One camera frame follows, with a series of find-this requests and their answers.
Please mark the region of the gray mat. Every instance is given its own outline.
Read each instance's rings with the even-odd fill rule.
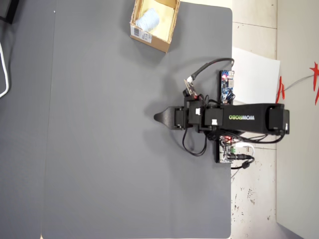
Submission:
[[[214,162],[211,143],[187,154],[183,132],[153,115],[182,105],[198,67],[231,56],[231,11],[181,3],[165,55],[129,37],[133,4],[57,3],[43,238],[226,238],[230,165]],[[223,68],[202,73],[198,91],[216,97]]]
[[[13,25],[0,21],[11,83],[0,99],[1,239],[40,238],[55,4],[21,0]]]

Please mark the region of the floor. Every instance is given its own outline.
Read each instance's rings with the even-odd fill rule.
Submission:
[[[277,58],[277,0],[185,1],[232,6],[233,46]],[[240,170],[231,179],[230,238],[299,239],[276,222],[276,146],[256,148],[255,158],[250,168]]]

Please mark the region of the white cable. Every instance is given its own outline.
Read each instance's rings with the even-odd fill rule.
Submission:
[[[0,94],[0,98],[2,96],[4,96],[8,90],[9,90],[9,79],[8,79],[8,73],[6,71],[6,67],[5,67],[5,63],[4,63],[4,57],[3,57],[3,51],[2,51],[2,46],[1,46],[1,42],[0,42],[0,55],[1,55],[1,62],[2,62],[2,68],[3,68],[3,71],[4,71],[4,78],[5,78],[5,91],[3,91],[1,94]]]
[[[252,144],[250,144],[250,143],[245,143],[245,142],[238,142],[238,143],[233,143],[233,144],[235,144],[235,145],[237,145],[238,147],[250,147],[250,148],[252,148],[253,149],[253,154],[252,154],[252,156],[254,156],[254,154],[255,154],[255,148],[254,148],[254,146],[252,145]]]

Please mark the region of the black cable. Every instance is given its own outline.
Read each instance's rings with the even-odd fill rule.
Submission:
[[[208,100],[208,103],[215,103],[215,104],[220,105],[220,102],[218,102],[218,101],[216,101],[216,100]]]
[[[193,155],[193,156],[196,156],[196,157],[202,156],[202,155],[205,153],[206,148],[207,148],[207,136],[205,136],[205,144],[204,144],[204,148],[202,149],[202,151],[199,152],[199,153],[194,153],[194,152],[188,150],[188,149],[186,148],[186,146],[185,146],[185,138],[186,138],[186,135],[187,135],[187,130],[188,130],[188,128],[185,129],[185,133],[184,133],[183,141],[182,141],[182,144],[183,144],[184,149],[185,149],[188,153],[190,153],[191,155]]]
[[[246,168],[248,168],[248,167],[250,166],[250,164],[252,164],[254,161],[255,161],[255,158],[254,158],[253,156],[251,156],[251,161],[247,160],[247,161],[243,162],[241,166],[239,166],[239,167],[232,167],[231,169],[241,169],[241,168],[246,169]]]
[[[209,104],[209,95],[206,95],[205,96],[205,103],[206,103],[206,105],[208,105]]]
[[[246,138],[246,137],[243,137],[243,136],[240,136],[240,135],[236,135],[234,133],[231,133],[231,132],[227,132],[227,131],[221,131],[223,133],[224,136],[230,136],[230,137],[233,137],[234,139],[237,139],[237,140],[241,140],[243,142],[247,142],[247,143],[257,143],[257,144],[269,144],[269,143],[278,143],[280,142],[283,138],[284,138],[284,134],[281,135],[278,139],[276,140],[273,140],[273,141],[260,141],[259,140],[252,140],[250,138]]]
[[[226,100],[228,101],[228,103],[231,103],[234,99],[235,99],[235,94],[233,93],[233,91],[228,92],[227,96],[226,96]]]
[[[231,63],[232,63],[231,66],[233,66],[235,63],[235,60],[233,58],[219,58],[219,59],[213,60],[211,62],[208,62],[205,65],[203,65],[201,68],[199,68],[197,71],[195,71],[193,74],[191,74],[193,81],[196,79],[196,77],[199,75],[199,73],[201,73],[203,70],[205,70],[208,66],[215,64],[217,62],[221,62],[221,61],[231,61]]]
[[[249,139],[253,139],[253,138],[260,138],[260,139],[256,139],[256,142],[255,143],[259,143],[261,140],[265,139],[268,137],[268,134],[265,134],[265,135],[260,135],[260,136],[255,136],[255,137],[251,137]],[[239,141],[235,141],[235,142],[231,142],[231,143],[227,143],[229,141],[231,141],[233,139],[229,139],[227,140],[226,142],[224,142],[224,145],[225,146],[229,146],[229,145],[233,145],[233,144],[236,144],[236,143],[240,143],[240,142],[245,142],[244,140],[239,140]]]

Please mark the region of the red object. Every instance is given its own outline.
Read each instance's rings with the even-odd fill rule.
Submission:
[[[319,90],[318,90],[318,92],[317,92],[315,105],[317,105],[318,98],[319,98]]]
[[[316,90],[316,85],[317,85],[317,77],[319,76],[319,69],[318,69],[318,64],[315,62],[315,67],[310,68],[311,70],[314,71],[314,91]]]
[[[277,93],[277,99],[276,99],[276,104],[278,103],[279,101],[279,96],[280,96],[280,92],[281,92],[281,85],[282,85],[282,78],[280,77],[280,80],[279,80],[279,89],[278,89],[278,93]]]
[[[282,90],[282,92],[283,92],[283,100],[285,99],[285,86],[284,86],[284,84],[282,84],[283,85],[283,90]]]

